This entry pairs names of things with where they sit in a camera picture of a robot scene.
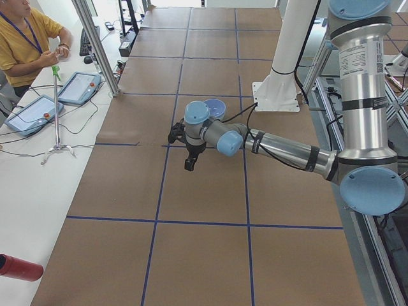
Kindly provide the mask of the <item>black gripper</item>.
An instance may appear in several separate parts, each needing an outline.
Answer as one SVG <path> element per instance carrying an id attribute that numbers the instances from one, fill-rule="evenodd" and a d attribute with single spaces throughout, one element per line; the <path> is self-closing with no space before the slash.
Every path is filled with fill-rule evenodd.
<path id="1" fill-rule="evenodd" d="M 187 171 L 193 171 L 195 164 L 198 160 L 198 156 L 205 151 L 207 147 L 207 143 L 204 142 L 199 145 L 192 145 L 190 143 L 186 143 L 186 148 L 189 153 L 188 157 L 184 162 L 184 169 Z"/>

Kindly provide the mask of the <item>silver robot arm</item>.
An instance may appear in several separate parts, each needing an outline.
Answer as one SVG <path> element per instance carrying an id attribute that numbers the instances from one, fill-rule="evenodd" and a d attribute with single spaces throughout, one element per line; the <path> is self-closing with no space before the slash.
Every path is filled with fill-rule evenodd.
<path id="1" fill-rule="evenodd" d="M 203 101 L 190 102 L 175 126 L 193 170 L 207 145 L 232 156 L 240 149 L 314 172 L 340 187 L 347 206 L 365 215 L 385 215 L 407 201 L 397 153 L 388 145 L 383 37 L 392 26 L 389 1 L 330 1 L 328 31 L 339 52 L 344 147 L 327 151 L 245 124 L 228 124 Z"/>

